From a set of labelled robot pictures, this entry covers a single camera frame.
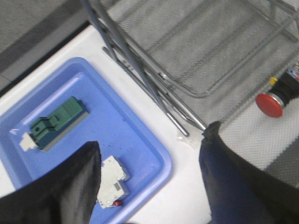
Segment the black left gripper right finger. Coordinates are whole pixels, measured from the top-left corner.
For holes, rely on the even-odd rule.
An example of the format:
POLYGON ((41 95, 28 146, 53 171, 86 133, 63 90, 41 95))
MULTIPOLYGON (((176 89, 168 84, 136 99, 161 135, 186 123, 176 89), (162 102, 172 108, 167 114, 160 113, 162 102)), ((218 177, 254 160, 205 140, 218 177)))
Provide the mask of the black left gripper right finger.
POLYGON ((297 224, 299 190, 261 171, 219 136, 221 122, 203 132, 199 166, 212 224, 297 224))

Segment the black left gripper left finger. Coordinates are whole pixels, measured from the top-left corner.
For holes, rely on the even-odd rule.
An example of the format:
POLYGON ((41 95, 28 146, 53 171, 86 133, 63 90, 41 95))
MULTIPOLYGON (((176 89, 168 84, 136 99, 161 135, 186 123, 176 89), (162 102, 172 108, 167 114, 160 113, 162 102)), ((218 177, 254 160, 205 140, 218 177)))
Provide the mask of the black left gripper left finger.
POLYGON ((100 183, 100 147, 89 141, 44 176, 1 198, 0 222, 87 224, 100 183))

